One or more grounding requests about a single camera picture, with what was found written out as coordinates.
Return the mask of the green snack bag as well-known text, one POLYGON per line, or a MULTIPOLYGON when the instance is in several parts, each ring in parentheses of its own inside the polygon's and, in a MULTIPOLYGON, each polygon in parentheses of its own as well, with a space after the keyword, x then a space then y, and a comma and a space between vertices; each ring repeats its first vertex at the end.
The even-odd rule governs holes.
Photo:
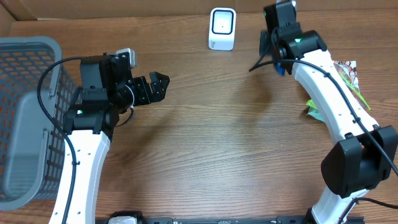
POLYGON ((341 79, 345 82, 346 86, 350 89, 354 97, 357 99, 358 103, 362 106, 364 110, 370 110, 370 106, 360 94, 359 81, 355 73, 350 73, 348 75, 340 74, 341 79))

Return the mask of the mint green snack packet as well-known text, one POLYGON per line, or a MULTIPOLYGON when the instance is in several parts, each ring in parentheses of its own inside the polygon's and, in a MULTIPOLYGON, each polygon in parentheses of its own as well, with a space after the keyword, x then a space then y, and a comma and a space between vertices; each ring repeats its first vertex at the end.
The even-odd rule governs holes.
POLYGON ((309 108, 308 113, 309 116, 321 121, 321 122, 325 122, 325 120, 323 119, 322 115, 320 114, 320 112, 315 109, 315 108, 309 108))

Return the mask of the blue snack bar wrapper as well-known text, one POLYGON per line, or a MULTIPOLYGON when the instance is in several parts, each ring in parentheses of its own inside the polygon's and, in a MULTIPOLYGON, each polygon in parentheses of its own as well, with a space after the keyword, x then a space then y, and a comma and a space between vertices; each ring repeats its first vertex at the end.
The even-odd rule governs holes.
POLYGON ((277 72, 280 76, 284 76, 284 75, 285 75, 285 69, 283 68, 282 63, 275 63, 275 64, 274 64, 274 68, 275 68, 276 72, 277 72))

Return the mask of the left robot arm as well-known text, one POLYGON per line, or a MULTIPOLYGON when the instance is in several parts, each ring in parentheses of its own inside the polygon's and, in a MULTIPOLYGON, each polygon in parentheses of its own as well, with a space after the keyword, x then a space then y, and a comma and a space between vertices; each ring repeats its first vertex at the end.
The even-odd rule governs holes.
POLYGON ((65 155, 51 223, 95 223, 105 157, 119 116, 165 98, 170 78, 159 72, 134 78, 134 52, 79 57, 82 86, 54 126, 65 140, 65 155))

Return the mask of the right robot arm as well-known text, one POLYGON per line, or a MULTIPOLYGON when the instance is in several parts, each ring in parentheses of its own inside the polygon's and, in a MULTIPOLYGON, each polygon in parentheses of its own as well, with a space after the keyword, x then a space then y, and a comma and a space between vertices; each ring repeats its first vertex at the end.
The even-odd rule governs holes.
POLYGON ((321 163, 326 187, 302 223, 349 223, 349 212, 380 182, 397 172, 397 131, 380 127, 341 79, 326 43, 304 32, 294 1, 264 7, 265 44, 271 64, 292 75, 314 101, 330 133, 333 148, 321 163))

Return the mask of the beige cookie bag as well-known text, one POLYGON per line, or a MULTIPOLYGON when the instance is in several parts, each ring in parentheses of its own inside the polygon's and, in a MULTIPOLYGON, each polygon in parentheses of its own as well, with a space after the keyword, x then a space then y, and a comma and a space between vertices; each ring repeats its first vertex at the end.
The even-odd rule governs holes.
POLYGON ((340 74, 348 75, 350 73, 355 73, 358 76, 357 64, 355 60, 351 61, 335 60, 334 66, 339 75, 340 74))

